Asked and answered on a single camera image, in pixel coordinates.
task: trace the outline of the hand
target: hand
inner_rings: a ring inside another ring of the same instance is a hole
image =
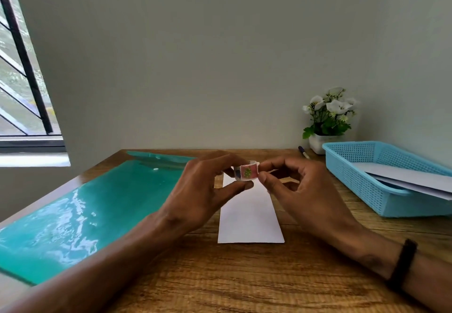
[[[306,231],[333,246],[338,238],[361,229],[322,163],[281,156],[262,162],[258,177]],[[300,182],[283,184],[279,179],[286,177]]]
[[[236,181],[215,189],[215,176],[234,177],[231,167],[247,164],[245,159],[225,151],[215,151],[189,161],[159,213],[182,234],[196,230],[213,213],[240,192],[253,187],[252,181]]]

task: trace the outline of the black window bar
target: black window bar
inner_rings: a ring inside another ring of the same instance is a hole
[[[5,52],[0,50],[0,58],[3,59],[6,63],[8,63],[11,67],[13,67],[16,71],[18,71],[22,76],[24,76],[31,89],[31,93],[34,98],[34,102],[36,103],[36,107],[30,104],[26,99],[24,99],[19,93],[15,92],[12,88],[10,88],[7,84],[0,80],[0,89],[2,89],[5,93],[7,93],[11,98],[16,100],[19,104],[24,106],[27,110],[33,113],[35,116],[42,120],[42,125],[46,131],[48,136],[54,135],[52,124],[50,122],[46,106],[42,99],[41,92],[37,85],[36,77],[34,75],[33,67],[30,62],[30,58],[28,57],[27,50],[25,48],[24,40],[22,39],[22,35],[20,34],[19,25],[17,23],[16,17],[14,15],[13,7],[11,5],[10,0],[0,0],[1,5],[3,7],[3,12],[6,17],[4,19],[0,16],[0,24],[2,24],[7,30],[11,32],[14,43],[17,48],[17,53],[19,55],[20,61],[22,65],[18,64],[14,59],[9,57]],[[0,108],[0,116],[3,117],[7,122],[11,125],[19,129],[26,136],[36,136],[36,134],[32,133],[28,128],[26,128],[23,124],[21,124],[17,119],[8,114],[5,110]]]

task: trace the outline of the white pot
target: white pot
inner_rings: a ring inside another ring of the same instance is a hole
[[[309,137],[309,146],[317,155],[325,155],[325,150],[322,145],[330,142],[341,142],[343,136],[319,136],[313,134]]]

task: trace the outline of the window sill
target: window sill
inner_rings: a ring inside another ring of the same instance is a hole
[[[0,154],[0,167],[70,167],[67,153]]]

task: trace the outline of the roll of stamps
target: roll of stamps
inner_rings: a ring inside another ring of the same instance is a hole
[[[234,167],[235,179],[239,181],[251,181],[257,178],[259,173],[259,162],[249,161],[240,167]]]

